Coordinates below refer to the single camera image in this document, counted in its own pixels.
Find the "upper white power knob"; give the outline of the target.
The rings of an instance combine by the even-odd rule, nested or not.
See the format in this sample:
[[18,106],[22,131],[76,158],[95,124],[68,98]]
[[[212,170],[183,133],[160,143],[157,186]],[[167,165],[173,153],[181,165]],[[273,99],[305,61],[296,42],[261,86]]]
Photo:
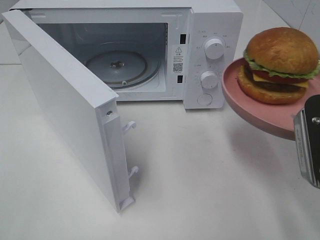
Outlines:
[[204,53],[210,60],[219,59],[224,55],[224,52],[225,44],[220,38],[213,37],[204,43]]

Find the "white microwave door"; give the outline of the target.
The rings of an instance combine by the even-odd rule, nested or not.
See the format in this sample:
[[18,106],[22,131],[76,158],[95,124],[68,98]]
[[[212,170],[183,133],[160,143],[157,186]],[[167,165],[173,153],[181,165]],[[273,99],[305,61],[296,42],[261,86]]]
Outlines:
[[118,95],[20,10],[3,14],[36,100],[113,208],[133,203]]

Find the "pink round plate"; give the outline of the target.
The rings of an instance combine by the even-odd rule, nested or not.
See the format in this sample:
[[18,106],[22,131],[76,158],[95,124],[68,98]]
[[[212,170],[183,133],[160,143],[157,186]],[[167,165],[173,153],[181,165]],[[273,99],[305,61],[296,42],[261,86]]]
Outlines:
[[320,76],[309,81],[302,99],[291,104],[267,104],[246,95],[238,83],[239,68],[246,64],[242,57],[233,61],[223,72],[222,91],[230,107],[245,121],[271,135],[295,140],[294,117],[308,98],[320,93]]

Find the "white timer knob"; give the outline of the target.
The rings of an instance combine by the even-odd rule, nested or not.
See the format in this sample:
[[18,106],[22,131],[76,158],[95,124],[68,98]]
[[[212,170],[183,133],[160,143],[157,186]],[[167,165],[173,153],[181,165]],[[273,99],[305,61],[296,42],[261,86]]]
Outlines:
[[218,85],[218,76],[213,71],[205,71],[200,76],[203,89],[213,89]]

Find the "toy hamburger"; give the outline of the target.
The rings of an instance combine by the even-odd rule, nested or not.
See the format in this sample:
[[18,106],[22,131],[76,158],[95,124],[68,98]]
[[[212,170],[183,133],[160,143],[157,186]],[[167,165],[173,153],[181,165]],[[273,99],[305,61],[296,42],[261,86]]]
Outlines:
[[318,49],[304,32],[275,27],[256,34],[247,44],[238,84],[249,97],[266,104],[292,104],[307,92],[320,73]]

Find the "round white door-release button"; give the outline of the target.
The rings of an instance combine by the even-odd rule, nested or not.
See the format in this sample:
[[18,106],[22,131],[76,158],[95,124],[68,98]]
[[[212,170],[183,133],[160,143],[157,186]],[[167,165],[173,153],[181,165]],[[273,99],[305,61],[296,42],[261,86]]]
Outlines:
[[197,97],[198,104],[202,106],[209,106],[212,101],[213,97],[208,93],[201,94]]

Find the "white microwave oven body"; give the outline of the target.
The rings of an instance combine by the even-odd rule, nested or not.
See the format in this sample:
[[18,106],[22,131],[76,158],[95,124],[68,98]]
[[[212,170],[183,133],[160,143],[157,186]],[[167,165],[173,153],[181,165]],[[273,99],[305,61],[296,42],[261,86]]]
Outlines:
[[[85,67],[99,46],[109,42],[161,50],[158,73],[133,87],[111,88],[116,101],[182,101],[186,109],[214,109],[224,103],[222,72],[234,58],[243,20],[232,0],[20,0],[13,10],[26,14]],[[223,41],[224,54],[212,60],[204,44],[214,37]],[[185,45],[183,75],[172,72],[173,45]],[[206,71],[216,73],[215,88],[202,88],[200,76]],[[201,94],[210,94],[212,103],[198,104]]]

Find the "glass microwave turntable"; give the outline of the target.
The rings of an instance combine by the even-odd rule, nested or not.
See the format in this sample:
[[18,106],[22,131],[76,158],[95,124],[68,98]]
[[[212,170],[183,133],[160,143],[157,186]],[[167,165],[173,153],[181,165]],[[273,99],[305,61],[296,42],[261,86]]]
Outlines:
[[161,67],[163,53],[153,45],[134,42],[107,42],[85,66],[113,90],[151,80]]

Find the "white warning label sticker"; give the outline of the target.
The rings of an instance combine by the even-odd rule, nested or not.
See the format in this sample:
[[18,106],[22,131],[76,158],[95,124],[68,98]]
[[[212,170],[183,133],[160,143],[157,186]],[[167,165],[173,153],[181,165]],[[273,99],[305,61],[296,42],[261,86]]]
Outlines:
[[184,62],[185,62],[185,45],[175,44],[172,46],[171,59],[172,59],[172,72],[176,75],[183,75]]

